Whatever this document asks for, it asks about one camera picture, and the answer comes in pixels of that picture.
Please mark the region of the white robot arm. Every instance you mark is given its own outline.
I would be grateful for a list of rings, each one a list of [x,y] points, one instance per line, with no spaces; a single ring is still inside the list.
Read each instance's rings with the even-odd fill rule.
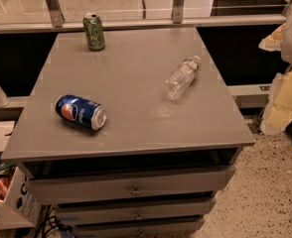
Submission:
[[[277,73],[272,80],[268,103],[262,115],[261,132],[275,135],[284,131],[292,122],[292,13],[258,47],[269,52],[279,51],[281,58],[291,66],[290,71]]]

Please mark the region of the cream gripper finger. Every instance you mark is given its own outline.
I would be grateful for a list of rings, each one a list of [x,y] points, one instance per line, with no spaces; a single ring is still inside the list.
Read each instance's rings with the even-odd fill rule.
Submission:
[[[260,130],[265,135],[283,132],[292,122],[292,70],[277,73],[272,81]]]
[[[281,51],[280,43],[282,40],[282,32],[284,27],[285,27],[284,24],[280,25],[270,35],[262,39],[258,47],[264,51],[280,52]]]

